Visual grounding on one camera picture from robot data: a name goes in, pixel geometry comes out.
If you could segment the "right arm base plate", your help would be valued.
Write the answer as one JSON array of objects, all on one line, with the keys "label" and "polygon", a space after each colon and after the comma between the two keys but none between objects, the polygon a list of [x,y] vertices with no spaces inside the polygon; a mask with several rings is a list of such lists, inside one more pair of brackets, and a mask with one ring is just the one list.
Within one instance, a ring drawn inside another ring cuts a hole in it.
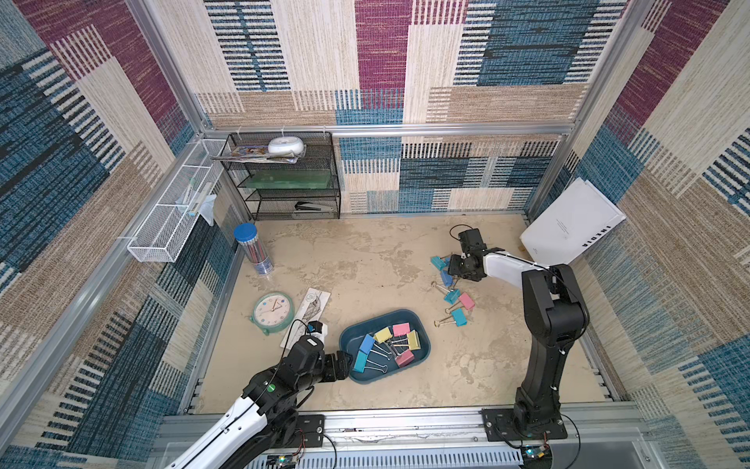
[{"label": "right arm base plate", "polygon": [[523,423],[513,408],[483,408],[484,432],[490,442],[565,440],[566,426],[560,418],[542,423]]}]

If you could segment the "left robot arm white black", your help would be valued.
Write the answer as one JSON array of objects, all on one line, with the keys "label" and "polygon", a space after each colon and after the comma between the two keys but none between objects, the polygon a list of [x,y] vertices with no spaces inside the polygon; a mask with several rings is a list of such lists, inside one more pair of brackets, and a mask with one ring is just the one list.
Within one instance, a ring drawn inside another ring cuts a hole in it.
[{"label": "left robot arm white black", "polygon": [[315,335],[304,335],[273,367],[256,373],[239,398],[169,468],[243,468],[273,447],[298,436],[298,394],[318,383],[349,377],[355,359],[326,353]]}]

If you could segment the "teal plastic storage box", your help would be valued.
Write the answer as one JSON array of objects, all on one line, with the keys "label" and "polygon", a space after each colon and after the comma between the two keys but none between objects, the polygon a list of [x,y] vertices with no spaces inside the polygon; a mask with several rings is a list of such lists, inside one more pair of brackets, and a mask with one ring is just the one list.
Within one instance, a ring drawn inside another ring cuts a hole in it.
[{"label": "teal plastic storage box", "polygon": [[385,374],[378,371],[365,371],[364,373],[357,373],[354,372],[354,365],[352,365],[351,377],[353,381],[362,385],[370,384],[374,381],[383,379],[386,376],[391,376],[399,373],[400,371],[405,371],[409,367],[416,367],[416,365],[420,365],[420,363],[423,363],[427,360],[427,357],[429,357],[431,352],[431,343],[429,337],[427,336],[427,330],[424,324],[422,324],[420,318],[414,312],[404,309],[396,310],[394,312],[390,312],[388,314],[384,314],[370,320],[365,320],[364,322],[359,322],[358,324],[354,324],[353,326],[349,326],[342,332],[339,338],[340,349],[351,354],[355,359],[357,357],[357,353],[359,353],[359,345],[361,345],[361,341],[363,341],[363,337],[365,337],[365,335],[370,334],[374,337],[374,334],[377,331],[385,328],[386,326],[390,326],[392,331],[392,326],[394,324],[401,324],[402,322],[408,322],[411,326],[411,330],[417,330],[419,333],[421,349],[411,351],[415,356],[415,360],[406,367],[402,367],[401,369],[396,365],[396,356],[406,351],[406,349],[396,347],[394,345],[394,340],[398,339],[398,337],[393,336],[393,338],[390,340],[390,343],[394,353],[390,353],[391,358],[389,360],[386,360],[385,358],[379,357],[377,355],[370,355],[368,357],[370,361],[380,363],[380,365],[386,365],[388,367],[388,372]]}]

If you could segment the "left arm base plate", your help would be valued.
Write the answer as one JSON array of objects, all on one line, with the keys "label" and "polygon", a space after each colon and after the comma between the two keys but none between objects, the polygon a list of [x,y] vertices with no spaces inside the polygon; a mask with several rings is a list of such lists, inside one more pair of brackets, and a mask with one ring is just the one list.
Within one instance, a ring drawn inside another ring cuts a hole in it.
[{"label": "left arm base plate", "polygon": [[325,416],[323,414],[299,415],[294,428],[285,436],[279,448],[281,449],[317,449],[323,446],[325,431]]}]

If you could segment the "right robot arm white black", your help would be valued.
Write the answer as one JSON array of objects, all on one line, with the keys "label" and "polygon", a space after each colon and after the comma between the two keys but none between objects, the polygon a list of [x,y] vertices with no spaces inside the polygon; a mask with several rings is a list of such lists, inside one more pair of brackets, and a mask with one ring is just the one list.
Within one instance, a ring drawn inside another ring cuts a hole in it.
[{"label": "right robot arm white black", "polygon": [[531,334],[527,374],[513,408],[482,412],[487,438],[506,443],[566,439],[560,404],[564,365],[590,322],[572,268],[547,267],[489,248],[478,229],[468,227],[454,238],[461,252],[450,256],[449,275],[466,281],[493,277],[521,289],[523,317]]}]

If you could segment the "yellow binder clip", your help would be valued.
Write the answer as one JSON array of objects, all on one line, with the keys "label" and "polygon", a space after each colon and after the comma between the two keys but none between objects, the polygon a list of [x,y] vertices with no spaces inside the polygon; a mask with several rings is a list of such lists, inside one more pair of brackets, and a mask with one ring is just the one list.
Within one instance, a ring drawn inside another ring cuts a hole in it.
[{"label": "yellow binder clip", "polygon": [[390,340],[393,338],[390,326],[386,326],[374,334],[375,341],[383,346],[389,353],[394,353]]},{"label": "yellow binder clip", "polygon": [[410,351],[420,350],[421,342],[418,331],[411,330],[406,336],[400,336],[398,339],[394,340],[394,345]]}]

